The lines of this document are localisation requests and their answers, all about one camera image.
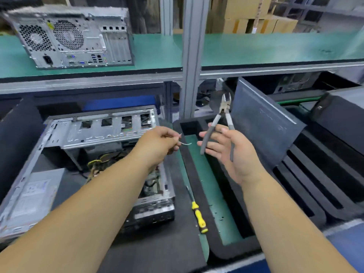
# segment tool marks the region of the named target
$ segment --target hand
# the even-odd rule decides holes
[[[178,132],[168,127],[157,126],[143,134],[130,154],[136,155],[137,159],[145,162],[149,168],[155,167],[167,154],[179,150],[180,137]]]
[[[199,135],[203,138],[206,131],[200,132]],[[239,131],[229,130],[227,126],[217,124],[211,139],[217,142],[208,142],[205,152],[219,159],[230,177],[239,185],[246,181],[255,180],[257,175],[266,172],[259,161],[254,146]],[[234,162],[230,161],[231,142],[235,144]],[[198,141],[197,145],[201,146],[202,141]]]

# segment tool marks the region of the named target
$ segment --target forearm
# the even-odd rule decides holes
[[[267,172],[254,178],[244,201],[272,272],[356,272]]]
[[[107,168],[5,249],[0,271],[96,272],[147,175],[133,153]]]

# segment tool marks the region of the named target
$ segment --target blue surface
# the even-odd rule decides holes
[[[82,111],[106,110],[114,108],[155,105],[154,95],[121,97],[115,99],[102,99],[88,101]]]
[[[328,239],[359,273],[364,273],[364,224],[330,235]],[[270,273],[270,270],[267,261],[262,260],[231,272]]]

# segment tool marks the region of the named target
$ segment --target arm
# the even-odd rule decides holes
[[[0,253],[0,272],[96,272],[150,169],[178,150],[179,134],[146,132],[122,160],[93,178]]]
[[[250,221],[272,272],[356,272],[263,168],[251,142],[218,125],[206,153],[219,159],[243,190]],[[235,144],[234,162],[230,145]]]

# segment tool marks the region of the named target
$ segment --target person's left hand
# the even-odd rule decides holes
[[[180,134],[168,127],[157,126],[144,133],[130,154],[152,168],[161,163],[167,154],[179,150],[180,137]]]

